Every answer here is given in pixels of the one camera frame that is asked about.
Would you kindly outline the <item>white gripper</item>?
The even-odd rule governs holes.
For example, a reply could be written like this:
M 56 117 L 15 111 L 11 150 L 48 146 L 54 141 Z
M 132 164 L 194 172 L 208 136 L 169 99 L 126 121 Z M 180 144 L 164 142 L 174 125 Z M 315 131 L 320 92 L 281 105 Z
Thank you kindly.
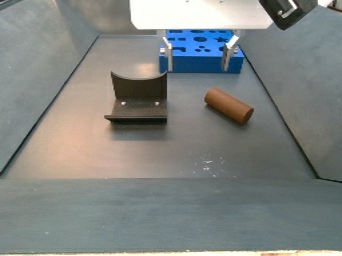
M 271 24 L 257 0 L 129 0 L 130 22 L 138 30 L 265 29 Z M 227 71 L 240 31 L 223 45 L 221 70 Z M 161 31 L 166 70 L 172 71 L 172 44 Z

